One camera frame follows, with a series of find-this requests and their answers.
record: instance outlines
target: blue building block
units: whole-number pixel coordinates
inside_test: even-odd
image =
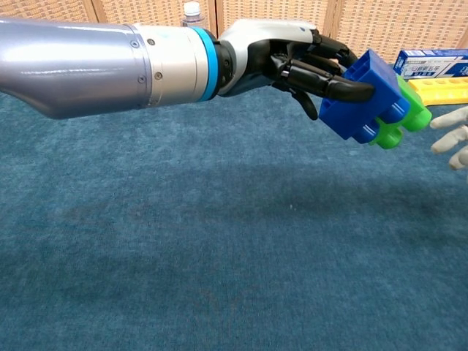
[[[368,50],[343,74],[346,79],[370,83],[375,92],[368,102],[324,99],[319,118],[343,139],[370,143],[379,133],[379,117],[386,124],[400,122],[410,111],[401,94],[395,71],[373,50]]]

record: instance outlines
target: green building block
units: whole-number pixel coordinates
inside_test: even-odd
[[[404,127],[408,132],[417,132],[426,128],[432,119],[432,113],[423,104],[423,100],[418,93],[400,76],[396,75],[401,94],[411,104],[408,114],[402,121],[386,124],[380,118],[377,123],[380,126],[379,134],[370,142],[370,145],[377,144],[381,148],[395,148],[403,138]]]

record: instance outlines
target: bottle cap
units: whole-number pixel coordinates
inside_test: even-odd
[[[200,14],[200,4],[198,1],[189,1],[184,4],[185,16],[198,16]]]

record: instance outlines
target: plastic bottle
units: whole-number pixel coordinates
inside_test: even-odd
[[[206,29],[205,17],[201,14],[198,1],[189,1],[184,4],[183,27],[200,27]]]

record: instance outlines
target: blue ring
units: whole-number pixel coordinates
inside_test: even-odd
[[[206,33],[202,28],[192,27],[192,29],[200,36],[208,57],[208,82],[206,83],[205,92],[198,100],[201,102],[211,98],[216,89],[216,85],[218,84],[218,56],[216,54],[216,49],[214,48],[213,40],[210,38],[208,33]]]

